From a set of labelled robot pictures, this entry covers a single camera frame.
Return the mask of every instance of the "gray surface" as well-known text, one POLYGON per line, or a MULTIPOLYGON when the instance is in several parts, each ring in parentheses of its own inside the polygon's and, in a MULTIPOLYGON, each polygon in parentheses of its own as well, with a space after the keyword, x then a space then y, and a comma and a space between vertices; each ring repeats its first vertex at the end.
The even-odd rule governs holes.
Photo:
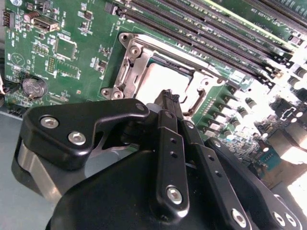
POLYGON ((0 230, 44 230, 54 205, 18 183, 11 172, 21 123, 0 114, 0 230))

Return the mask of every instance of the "motherboard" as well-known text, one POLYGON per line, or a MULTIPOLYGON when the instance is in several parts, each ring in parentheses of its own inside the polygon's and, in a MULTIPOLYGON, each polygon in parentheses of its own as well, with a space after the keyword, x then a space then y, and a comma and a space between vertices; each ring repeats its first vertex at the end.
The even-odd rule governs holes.
POLYGON ((2 25, 9 114, 171 89, 260 176, 307 163, 305 0, 6 0, 2 25))

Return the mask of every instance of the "bolt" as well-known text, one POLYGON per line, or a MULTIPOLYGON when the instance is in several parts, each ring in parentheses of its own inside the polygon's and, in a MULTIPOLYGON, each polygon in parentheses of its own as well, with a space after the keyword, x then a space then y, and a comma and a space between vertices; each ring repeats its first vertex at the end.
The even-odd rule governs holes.
POLYGON ((218 148, 221 147, 221 144, 220 144, 217 140, 214 140, 213 143, 214 143, 218 148))
POLYGON ((167 196, 176 205, 180 205, 182 203, 182 195, 179 190, 174 187, 169 187, 167 189, 167 196))
POLYGON ((232 217, 234 218, 235 222, 240 225, 241 228, 246 228, 247 222, 244 216, 235 208, 231 210, 232 217))
POLYGON ((189 128, 194 128, 194 125, 191 123, 191 122, 187 122, 187 126, 189 127, 189 128))
POLYGON ((290 224, 292 224, 293 227, 296 227, 297 226, 296 221, 288 213, 286 213, 285 215, 288 221, 290 222, 290 224))
POLYGON ((86 142, 85 136, 79 132, 71 132, 68 135, 68 140, 74 145, 83 145, 86 142))
POLYGON ((49 116, 42 118, 40 124, 45 128, 56 128, 59 126, 57 119, 49 116))
POLYGON ((142 111, 145 110, 144 106, 143 106, 142 104, 140 104, 140 103, 136 104, 136 107, 137 107, 139 110, 142 110, 142 111))
POLYGON ((114 93, 113 93, 113 97, 114 97, 115 99, 120 99, 120 98, 122 98, 122 93, 119 92, 119 91, 114 92, 114 93))
POLYGON ((279 215, 277 212, 273 212, 273 215, 275 217, 275 219, 277 220, 277 222, 281 225, 281 226, 286 226, 285 221, 283 220, 283 218, 281 217, 281 215, 279 215))
POLYGON ((130 53, 133 55, 133 56, 138 56, 140 54, 140 48, 138 48, 137 46, 133 46, 130 48, 130 53))

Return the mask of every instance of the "connector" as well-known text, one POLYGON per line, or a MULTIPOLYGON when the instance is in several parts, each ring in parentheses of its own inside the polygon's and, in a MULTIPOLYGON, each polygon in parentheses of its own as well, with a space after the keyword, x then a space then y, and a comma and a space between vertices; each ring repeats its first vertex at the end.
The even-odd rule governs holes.
POLYGON ((15 13, 8 10, 2 10, 2 26, 15 28, 15 13))

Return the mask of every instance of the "metal bracket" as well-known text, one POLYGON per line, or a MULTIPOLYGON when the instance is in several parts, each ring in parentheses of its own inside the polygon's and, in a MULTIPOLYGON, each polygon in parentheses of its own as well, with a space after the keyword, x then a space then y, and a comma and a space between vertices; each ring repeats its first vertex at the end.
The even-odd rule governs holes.
POLYGON ((294 213, 281 202, 251 171, 242 167, 236 156, 218 139, 211 138, 205 145, 213 149, 245 209, 263 230, 302 230, 294 213))

